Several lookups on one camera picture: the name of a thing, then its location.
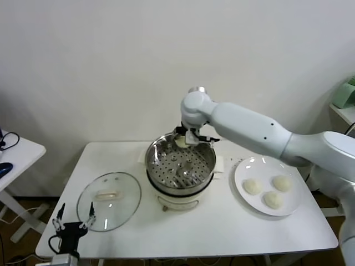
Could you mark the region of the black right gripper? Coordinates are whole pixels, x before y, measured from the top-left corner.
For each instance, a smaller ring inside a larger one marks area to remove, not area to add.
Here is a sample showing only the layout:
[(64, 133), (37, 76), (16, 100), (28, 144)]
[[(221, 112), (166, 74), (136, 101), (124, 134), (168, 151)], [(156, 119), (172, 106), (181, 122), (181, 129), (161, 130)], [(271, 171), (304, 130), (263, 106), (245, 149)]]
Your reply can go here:
[(176, 127), (174, 133), (185, 134), (186, 145), (198, 145), (199, 138), (195, 135), (195, 132), (199, 132), (201, 124), (190, 124), (186, 121), (181, 122), (182, 127)]

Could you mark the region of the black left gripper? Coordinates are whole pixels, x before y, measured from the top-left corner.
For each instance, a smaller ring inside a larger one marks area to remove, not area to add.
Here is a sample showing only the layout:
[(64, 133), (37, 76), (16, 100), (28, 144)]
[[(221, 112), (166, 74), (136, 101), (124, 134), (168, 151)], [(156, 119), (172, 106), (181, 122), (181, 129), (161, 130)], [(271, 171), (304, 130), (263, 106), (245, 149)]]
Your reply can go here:
[(61, 239), (59, 248), (60, 253), (74, 253), (78, 249), (79, 240), (88, 233), (90, 228), (96, 221), (93, 202), (90, 204), (89, 216), (82, 223), (70, 222), (63, 223), (62, 217), (65, 209), (65, 203), (57, 213), (57, 216), (52, 219), (54, 229), (58, 232), (58, 237)]

